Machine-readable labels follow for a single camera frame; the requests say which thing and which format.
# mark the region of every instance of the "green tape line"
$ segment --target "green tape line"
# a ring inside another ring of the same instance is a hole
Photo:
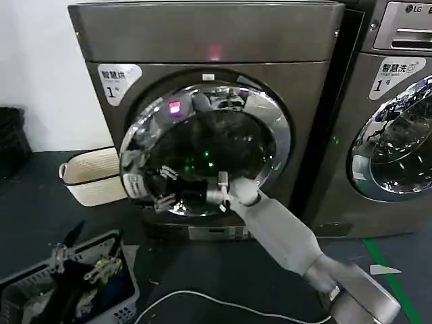
[[[366,246],[367,250],[369,251],[369,254],[371,255],[372,259],[378,265],[382,265],[384,267],[387,267],[385,260],[382,256],[382,254],[379,252],[374,241],[370,238],[366,238],[363,240],[363,242],[364,242],[364,245]],[[410,300],[408,299],[408,296],[403,291],[402,286],[400,285],[400,282],[398,281],[396,276],[392,273],[389,273],[387,275],[384,275],[384,278],[389,283],[391,290],[393,290],[394,297],[399,301],[400,306],[402,307],[402,310],[404,311],[409,322],[411,324],[422,324],[423,321],[421,320],[417,311],[414,309],[413,305],[411,304]]]

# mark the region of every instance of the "gray plastic basket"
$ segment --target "gray plastic basket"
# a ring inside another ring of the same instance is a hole
[[[110,231],[98,236],[81,245],[72,248],[71,259],[81,263],[95,264],[101,257],[106,256],[111,249],[118,231]],[[110,308],[98,317],[93,318],[88,324],[123,324],[135,316],[137,301],[140,292],[136,284],[131,262],[121,245],[124,260],[126,262],[130,279],[134,286],[134,293],[123,302]],[[33,296],[39,295],[44,287],[52,286],[53,281],[50,276],[51,268],[49,259],[41,261],[19,273],[16,273],[2,281],[0,288],[4,287],[1,299],[0,324],[20,324],[22,320],[22,309],[17,304],[22,304],[23,300],[28,300]]]

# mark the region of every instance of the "control panel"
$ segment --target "control panel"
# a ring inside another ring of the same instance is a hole
[[[432,51],[432,3],[390,1],[374,48]]]

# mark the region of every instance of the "dark floor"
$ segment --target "dark floor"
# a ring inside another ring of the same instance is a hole
[[[139,217],[127,200],[91,208],[79,205],[57,177],[58,165],[73,154],[36,153],[15,179],[0,186],[0,277],[48,258],[50,244],[60,242],[85,219],[81,241],[122,227],[126,243],[140,245],[135,265],[140,310],[167,292],[193,289],[304,321],[325,317],[315,291],[277,266],[256,242],[154,242],[143,236]],[[430,227],[417,234],[375,240],[387,265],[402,271],[396,278],[425,323],[432,319],[428,292],[432,286],[431,242]],[[366,271],[375,264],[362,240],[322,240],[321,247],[329,256],[354,261]],[[376,278],[389,289],[384,277]],[[142,323],[150,323],[150,318],[152,324],[270,321],[194,296],[167,300]],[[401,312],[394,323],[409,321]]]

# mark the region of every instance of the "white basket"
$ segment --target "white basket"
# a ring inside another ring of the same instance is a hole
[[[118,234],[118,231],[110,231],[73,247],[71,249],[71,259],[89,265],[95,264],[101,257],[108,255]],[[124,269],[129,274],[130,283],[134,287],[134,293],[113,308],[110,308],[89,322],[86,322],[86,324],[124,324],[135,316],[135,303],[140,296],[140,290],[136,284],[134,271],[131,267],[130,259],[125,253],[123,244],[121,244],[121,251],[124,256],[124,261],[126,262]],[[1,280],[0,287],[4,287],[3,293],[5,293],[8,288],[11,288],[15,291],[19,291],[21,295],[27,298],[37,296],[43,293],[41,287],[45,288],[47,284],[53,285],[51,272],[51,260],[41,261],[26,270]],[[2,296],[1,301],[0,324],[20,324],[22,309],[13,302],[8,301],[4,296]]]
[[[91,207],[127,197],[115,148],[100,148],[62,163],[59,177],[81,205]]]

